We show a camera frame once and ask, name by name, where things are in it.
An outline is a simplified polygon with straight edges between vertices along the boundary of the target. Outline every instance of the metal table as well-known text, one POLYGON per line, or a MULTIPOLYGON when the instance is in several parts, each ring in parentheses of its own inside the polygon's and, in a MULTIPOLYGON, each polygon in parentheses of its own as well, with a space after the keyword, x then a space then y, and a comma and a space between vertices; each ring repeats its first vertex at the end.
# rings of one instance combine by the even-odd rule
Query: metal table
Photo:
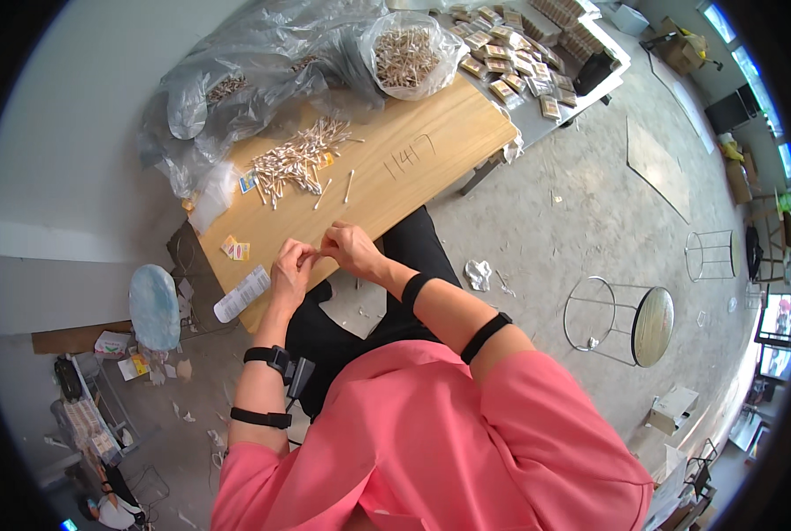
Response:
MULTIPOLYGON (((444 28, 453 27, 455 24, 455 20, 450 15, 439 14, 434 15, 434 17, 444 28)), ((549 135, 552 131, 558 127, 561 127, 561 125, 564 123, 572 122, 576 116, 584 112, 590 105, 602 100, 602 98, 607 96, 609 92, 622 85, 622 79, 620 76, 631 65, 631 57, 625 52, 625 50, 620 48, 620 45, 617 44, 614 39, 609 37, 608 34, 605 33, 605 31, 595 23, 595 21, 582 20, 581 24, 587 27, 594 36, 598 37, 602 41, 602 44, 605 48, 611 50, 611 52, 614 54, 614 57, 620 61, 620 66, 611 72, 611 74, 608 75, 604 81, 597 85, 590 94, 578 97, 576 99, 577 105, 575 109, 571 109, 565 105, 559 104, 558 106, 560 108, 561 115, 560 122, 555 122, 554 120, 544 118, 542 112, 540 111, 540 102, 530 94, 523 94, 522 96, 526 101, 514 108, 512 111, 508 111, 510 114, 510 121, 515 126, 517 126, 519 132, 522 133, 523 149, 529 148, 531 144, 549 135)), ((566 65, 566 75, 575 79, 579 70, 581 69, 581 65, 578 63, 578 61, 560 46, 553 47, 552 51, 554 51, 560 56, 560 58, 564 60, 566 65)), ((488 81, 482 81, 470 74, 462 75, 468 79, 469 82, 475 86, 475 88, 484 94, 487 100, 501 103, 499 99, 496 98, 496 96, 488 89, 490 85, 488 81)), ((465 184, 463 188, 461 188, 461 195, 467 195, 470 191, 472 191, 473 188, 475 188, 475 186, 478 185, 478 183, 483 181, 484 178, 496 168, 496 166, 500 165, 501 163, 502 160, 499 157, 494 157, 485 162, 484 165, 475 168, 475 175, 465 184)))

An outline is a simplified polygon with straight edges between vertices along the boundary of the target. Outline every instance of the person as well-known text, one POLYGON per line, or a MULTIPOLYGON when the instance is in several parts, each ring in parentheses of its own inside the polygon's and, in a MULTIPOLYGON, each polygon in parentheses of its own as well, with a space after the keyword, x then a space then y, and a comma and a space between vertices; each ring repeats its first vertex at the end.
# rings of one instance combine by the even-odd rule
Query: person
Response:
POLYGON ((96 465, 96 470, 101 478, 104 497, 100 502, 90 495, 78 497, 77 506, 83 517, 89 521, 97 520, 112 529, 129 529, 136 523, 144 523, 145 514, 127 489, 119 469, 102 464, 96 465))
MULTIPOLYGON (((316 363, 300 396, 313 420, 292 452, 284 430, 231 421, 211 528, 641 527, 652 478, 565 369, 461 288, 427 210, 383 244, 336 221, 320 250, 277 253, 253 346, 316 363), (305 295, 319 258, 386 289, 366 339, 319 308, 327 281, 305 295)), ((234 407, 284 404, 281 374, 247 362, 234 407)))

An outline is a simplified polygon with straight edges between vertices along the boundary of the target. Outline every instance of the small plastic bag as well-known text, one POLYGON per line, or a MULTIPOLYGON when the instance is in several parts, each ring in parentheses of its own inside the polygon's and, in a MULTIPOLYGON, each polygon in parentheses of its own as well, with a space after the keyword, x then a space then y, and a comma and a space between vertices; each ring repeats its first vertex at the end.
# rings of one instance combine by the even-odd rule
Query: small plastic bag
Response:
POLYGON ((199 234, 206 232, 213 220, 231 207, 240 177, 232 162, 222 162, 201 179, 198 199, 189 216, 189 224, 199 234))
POLYGON ((372 27, 363 32, 360 49, 363 62, 372 72, 372 77, 380 89, 399 100, 422 100, 451 85, 457 72, 457 65, 469 52, 462 38, 444 30, 432 17, 411 11, 391 13, 376 20, 372 27), (385 87, 378 78, 375 45, 385 33, 404 30, 427 31, 429 49, 433 50, 438 62, 416 87, 385 87))

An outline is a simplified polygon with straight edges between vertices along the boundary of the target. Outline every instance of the black wrist strap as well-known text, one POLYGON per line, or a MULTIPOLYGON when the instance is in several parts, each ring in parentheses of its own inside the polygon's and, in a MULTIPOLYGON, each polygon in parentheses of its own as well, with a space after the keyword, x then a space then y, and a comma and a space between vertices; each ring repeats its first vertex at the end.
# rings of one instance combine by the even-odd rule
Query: black wrist strap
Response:
POLYGON ((413 304, 416 303, 419 290, 432 278, 425 273, 416 273, 410 281, 407 281, 407 284, 404 284, 404 290, 401 292, 401 304, 407 308, 408 312, 413 313, 413 304))
POLYGON ((464 360, 466 365, 469 365, 469 362, 472 361, 472 358, 478 354, 478 351, 481 350, 481 347, 484 346, 484 343, 486 343, 493 334, 501 330, 504 325, 511 324, 513 322, 514 320, 509 318, 507 313, 499 312, 496 317, 490 319, 490 322, 475 332, 475 335, 473 335, 472 339, 469 340, 469 343, 466 344, 463 353, 460 354, 460 358, 464 360))
POLYGON ((263 414, 239 408, 231 408, 231 419, 257 426, 275 427, 280 430, 285 430, 292 424, 292 415, 286 413, 263 414))

